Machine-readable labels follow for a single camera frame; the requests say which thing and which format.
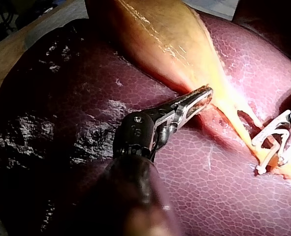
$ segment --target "robotic clip applier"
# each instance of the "robotic clip applier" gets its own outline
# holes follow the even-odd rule
[[[113,158],[138,155],[153,162],[156,151],[166,145],[173,133],[204,109],[212,95],[210,87],[202,86],[158,107],[126,115],[116,130]]]
[[[268,165],[275,152],[278,155],[278,166],[284,166],[291,159],[291,145],[284,151],[285,145],[290,137],[289,129],[291,128],[291,110],[286,110],[277,116],[271,123],[269,123],[261,132],[259,132],[253,139],[253,146],[261,146],[264,140],[273,135],[281,135],[281,144],[278,149],[271,149],[271,153],[265,158],[261,165],[257,166],[258,173],[264,174],[266,166]]]

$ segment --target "liver lobe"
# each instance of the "liver lobe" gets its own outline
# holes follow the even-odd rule
[[[238,26],[201,17],[228,79],[262,120],[285,101],[291,106],[286,57]],[[88,27],[76,20],[42,37],[0,89],[0,218],[9,233],[70,232],[77,205],[111,159],[123,116],[177,95]],[[217,117],[199,124],[192,120],[156,156],[185,234],[291,235],[291,184],[254,176],[256,159]]]

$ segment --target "wooden surface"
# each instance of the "wooden surface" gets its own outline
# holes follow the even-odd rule
[[[84,0],[67,0],[60,5],[0,42],[0,86],[15,63],[38,39],[57,27],[78,19],[88,18]],[[0,236],[7,232],[0,222]]]

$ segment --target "dark red liver tissue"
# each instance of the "dark red liver tissue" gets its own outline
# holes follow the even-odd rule
[[[237,26],[203,20],[232,84],[251,98],[261,119],[291,104],[288,59]],[[73,223],[77,206],[109,163],[120,120],[176,95],[97,37],[88,20],[42,37],[0,89],[0,218],[8,232],[80,232]],[[207,117],[206,129],[225,125]],[[249,151],[223,148],[215,134],[193,120],[156,156],[184,235],[291,235],[291,185],[280,176],[254,176],[257,162]]]

